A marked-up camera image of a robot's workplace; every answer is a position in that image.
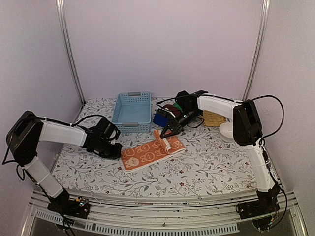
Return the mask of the orange bunny pattern towel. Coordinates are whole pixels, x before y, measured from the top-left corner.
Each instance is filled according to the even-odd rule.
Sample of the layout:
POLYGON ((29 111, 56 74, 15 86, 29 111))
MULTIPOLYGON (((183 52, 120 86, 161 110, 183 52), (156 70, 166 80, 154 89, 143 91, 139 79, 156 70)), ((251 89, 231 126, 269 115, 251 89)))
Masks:
POLYGON ((185 150, 185 146, 176 136, 161 138, 159 129, 153 135, 154 140, 122 151, 121 165, 126 172, 140 170, 185 150))

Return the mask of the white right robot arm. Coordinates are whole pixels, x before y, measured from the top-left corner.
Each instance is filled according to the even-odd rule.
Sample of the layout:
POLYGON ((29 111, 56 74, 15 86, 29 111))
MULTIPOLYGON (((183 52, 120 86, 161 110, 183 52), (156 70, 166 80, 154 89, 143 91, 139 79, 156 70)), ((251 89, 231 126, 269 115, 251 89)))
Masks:
POLYGON ((233 100, 209 94, 204 90, 191 94, 181 91, 174 100, 182 112, 169 119, 160 137, 168 138, 180 134, 186 125, 204 111, 229 119, 232 123, 233 139, 246 151, 255 173, 258 200, 254 204, 254 210, 258 214, 265 214, 270 210, 276 202, 280 188, 270 171, 270 159, 264 149, 266 137, 262 133, 262 124, 254 100, 233 100))

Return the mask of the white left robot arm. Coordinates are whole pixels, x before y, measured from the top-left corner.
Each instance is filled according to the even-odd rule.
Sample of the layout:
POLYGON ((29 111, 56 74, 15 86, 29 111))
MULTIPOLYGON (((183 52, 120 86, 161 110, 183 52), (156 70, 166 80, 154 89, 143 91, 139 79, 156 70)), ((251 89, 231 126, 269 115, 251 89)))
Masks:
POLYGON ((97 125, 92 127, 81 126, 83 121, 82 118, 70 124, 25 111, 6 136, 6 153, 12 154, 13 162, 43 189, 62 213, 70 213, 73 202, 69 193, 38 158, 37 146, 40 142, 70 144, 101 158, 121 157, 122 145, 116 142, 120 131, 116 125, 104 116, 100 116, 97 125))

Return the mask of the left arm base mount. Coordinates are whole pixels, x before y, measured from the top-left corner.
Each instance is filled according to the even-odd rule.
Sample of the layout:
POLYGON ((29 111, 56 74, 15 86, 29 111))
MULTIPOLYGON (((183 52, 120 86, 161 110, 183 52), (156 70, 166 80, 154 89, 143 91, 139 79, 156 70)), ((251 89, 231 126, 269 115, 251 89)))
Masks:
POLYGON ((79 196, 70 198, 70 194, 63 190, 57 197, 48 196, 49 204, 47 209, 59 213, 62 216, 68 215, 81 219, 87 219, 90 212, 89 199, 79 196))

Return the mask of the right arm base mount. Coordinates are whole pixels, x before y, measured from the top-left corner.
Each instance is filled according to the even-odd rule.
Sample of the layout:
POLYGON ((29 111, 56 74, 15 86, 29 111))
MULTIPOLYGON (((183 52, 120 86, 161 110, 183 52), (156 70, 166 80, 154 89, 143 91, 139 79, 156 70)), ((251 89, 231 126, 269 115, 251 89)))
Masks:
POLYGON ((272 194, 269 192, 257 191, 257 200, 254 201, 241 201, 236 205, 236 212, 241 219, 262 216, 265 214, 276 212, 280 209, 277 200, 277 193, 272 194))

